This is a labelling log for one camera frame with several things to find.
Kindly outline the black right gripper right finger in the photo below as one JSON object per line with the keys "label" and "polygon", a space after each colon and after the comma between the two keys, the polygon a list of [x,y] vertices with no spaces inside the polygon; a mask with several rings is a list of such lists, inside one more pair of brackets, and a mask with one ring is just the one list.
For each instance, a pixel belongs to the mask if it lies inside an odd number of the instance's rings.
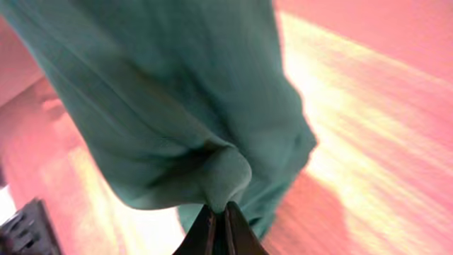
{"label": "black right gripper right finger", "polygon": [[227,203],[224,222],[228,255],[268,255],[235,202]]}

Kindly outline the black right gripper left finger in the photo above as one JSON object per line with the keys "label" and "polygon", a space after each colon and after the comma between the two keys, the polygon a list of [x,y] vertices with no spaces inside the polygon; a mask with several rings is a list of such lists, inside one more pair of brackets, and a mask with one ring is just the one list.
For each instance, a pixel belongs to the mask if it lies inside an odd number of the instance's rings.
{"label": "black right gripper left finger", "polygon": [[204,205],[173,255],[212,255],[216,223],[215,213]]}

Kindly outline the dark green cloth garment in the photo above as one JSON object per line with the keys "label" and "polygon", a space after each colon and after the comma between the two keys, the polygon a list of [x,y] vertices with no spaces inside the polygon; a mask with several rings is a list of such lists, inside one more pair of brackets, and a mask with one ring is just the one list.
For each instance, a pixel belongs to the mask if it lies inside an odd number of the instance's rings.
{"label": "dark green cloth garment", "polygon": [[265,0],[2,1],[106,181],[134,209],[239,204],[264,237],[316,138]]}

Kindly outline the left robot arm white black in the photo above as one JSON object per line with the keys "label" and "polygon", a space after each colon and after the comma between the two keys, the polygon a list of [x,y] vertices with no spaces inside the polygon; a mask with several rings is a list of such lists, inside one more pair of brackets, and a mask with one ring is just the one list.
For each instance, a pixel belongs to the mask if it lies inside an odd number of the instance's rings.
{"label": "left robot arm white black", "polygon": [[31,200],[1,225],[1,255],[62,254],[43,200]]}

